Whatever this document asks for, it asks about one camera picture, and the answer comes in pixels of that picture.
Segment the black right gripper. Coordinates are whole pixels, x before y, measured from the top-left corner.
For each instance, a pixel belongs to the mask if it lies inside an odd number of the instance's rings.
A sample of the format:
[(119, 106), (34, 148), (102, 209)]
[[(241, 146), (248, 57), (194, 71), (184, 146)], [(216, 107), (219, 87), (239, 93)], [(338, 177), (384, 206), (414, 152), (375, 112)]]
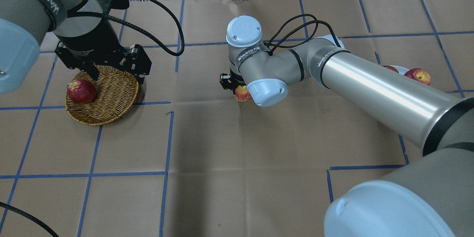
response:
[(235, 90), (238, 86), (246, 86), (242, 75), (230, 70), (230, 75), (220, 73), (219, 83), (224, 90)]

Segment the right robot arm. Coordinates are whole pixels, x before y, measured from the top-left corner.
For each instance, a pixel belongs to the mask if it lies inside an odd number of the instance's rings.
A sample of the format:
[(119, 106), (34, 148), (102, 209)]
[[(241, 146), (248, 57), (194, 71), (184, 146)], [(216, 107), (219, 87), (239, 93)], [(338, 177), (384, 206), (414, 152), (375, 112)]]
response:
[(423, 157), (334, 200), (326, 237), (472, 237), (473, 98), (458, 99), (358, 57), (336, 36), (319, 37), (274, 56), (259, 21), (239, 16), (227, 26), (230, 75), (268, 107), (288, 86), (313, 78), (422, 149)]

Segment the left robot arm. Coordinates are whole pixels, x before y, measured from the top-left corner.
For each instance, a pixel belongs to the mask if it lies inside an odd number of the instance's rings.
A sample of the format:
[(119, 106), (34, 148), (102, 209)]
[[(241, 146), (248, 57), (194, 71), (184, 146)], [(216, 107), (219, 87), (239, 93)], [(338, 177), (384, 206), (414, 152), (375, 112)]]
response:
[(93, 80), (99, 66), (132, 74), (139, 84), (152, 62), (141, 45), (123, 47), (110, 25), (111, 9), (129, 0), (1, 0), (1, 93), (17, 90), (37, 62), (46, 33), (59, 39), (56, 55)]

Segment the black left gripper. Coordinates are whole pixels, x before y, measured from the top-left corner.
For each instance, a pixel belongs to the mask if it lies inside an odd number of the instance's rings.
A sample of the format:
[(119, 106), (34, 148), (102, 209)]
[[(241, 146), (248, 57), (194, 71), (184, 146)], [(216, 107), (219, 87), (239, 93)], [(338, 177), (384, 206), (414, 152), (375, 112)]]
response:
[(152, 62), (144, 48), (135, 44), (122, 47), (117, 35), (106, 19), (90, 32), (81, 36), (58, 36), (59, 42), (54, 52), (69, 69), (78, 69), (91, 79), (98, 80), (100, 71), (96, 65), (112, 63), (118, 59), (118, 69), (135, 77), (139, 85), (144, 84), (149, 75)]

